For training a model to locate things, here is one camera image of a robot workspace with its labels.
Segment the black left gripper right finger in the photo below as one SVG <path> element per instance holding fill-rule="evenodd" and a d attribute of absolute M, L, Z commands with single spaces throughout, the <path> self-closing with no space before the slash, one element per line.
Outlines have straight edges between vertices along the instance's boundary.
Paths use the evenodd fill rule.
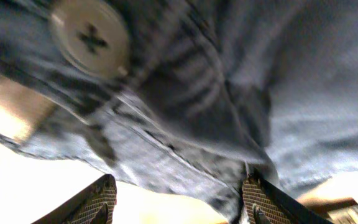
<path fill-rule="evenodd" d="M 331 224 L 258 174 L 244 181 L 242 197 L 250 224 Z"/>

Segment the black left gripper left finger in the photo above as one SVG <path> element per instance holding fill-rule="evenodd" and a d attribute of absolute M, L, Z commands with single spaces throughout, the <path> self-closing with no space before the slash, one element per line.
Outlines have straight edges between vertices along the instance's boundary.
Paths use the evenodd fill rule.
<path fill-rule="evenodd" d="M 115 178 L 104 174 L 33 224 L 111 224 L 116 197 Z"/>

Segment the dark blue shorts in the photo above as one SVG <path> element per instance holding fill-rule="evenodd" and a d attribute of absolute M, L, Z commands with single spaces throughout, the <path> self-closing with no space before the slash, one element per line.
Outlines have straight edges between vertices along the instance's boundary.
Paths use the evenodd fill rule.
<path fill-rule="evenodd" d="M 0 143 L 248 223 L 258 174 L 358 193 L 358 1 L 0 1 Z"/>

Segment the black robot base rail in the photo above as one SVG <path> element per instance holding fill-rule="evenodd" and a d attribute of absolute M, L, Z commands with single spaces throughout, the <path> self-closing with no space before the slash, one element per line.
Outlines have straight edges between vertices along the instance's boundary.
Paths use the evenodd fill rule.
<path fill-rule="evenodd" d="M 307 200 L 303 205 L 331 223 L 358 224 L 358 202 L 353 198 Z"/>

